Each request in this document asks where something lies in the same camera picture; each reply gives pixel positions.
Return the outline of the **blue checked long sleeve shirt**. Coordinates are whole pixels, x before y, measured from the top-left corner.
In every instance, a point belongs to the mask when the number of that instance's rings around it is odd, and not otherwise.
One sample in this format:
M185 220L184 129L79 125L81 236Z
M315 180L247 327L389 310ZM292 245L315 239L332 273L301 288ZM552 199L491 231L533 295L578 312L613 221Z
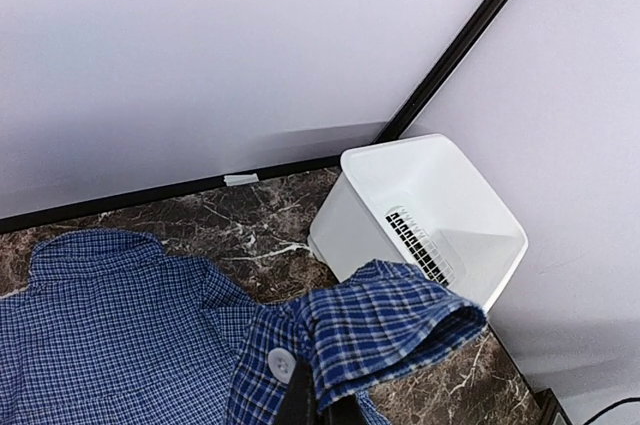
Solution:
M1 302L5 424L283 424L294 368L317 413L447 358L487 323L414 265L374 260L346 281L259 304L207 259L146 233L71 232L32 251Z

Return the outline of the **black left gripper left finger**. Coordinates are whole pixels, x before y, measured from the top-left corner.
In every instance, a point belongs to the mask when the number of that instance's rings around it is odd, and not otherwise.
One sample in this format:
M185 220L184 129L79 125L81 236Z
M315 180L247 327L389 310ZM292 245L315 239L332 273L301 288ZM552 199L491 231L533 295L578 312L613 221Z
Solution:
M283 398L284 425L319 424L311 367L299 361L293 371Z

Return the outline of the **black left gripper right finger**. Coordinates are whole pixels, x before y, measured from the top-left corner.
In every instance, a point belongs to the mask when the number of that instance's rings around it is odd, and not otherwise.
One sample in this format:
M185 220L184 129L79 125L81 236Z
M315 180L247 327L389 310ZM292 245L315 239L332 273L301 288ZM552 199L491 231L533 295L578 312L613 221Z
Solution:
M357 397L350 395L332 403L322 412L324 425L366 425Z

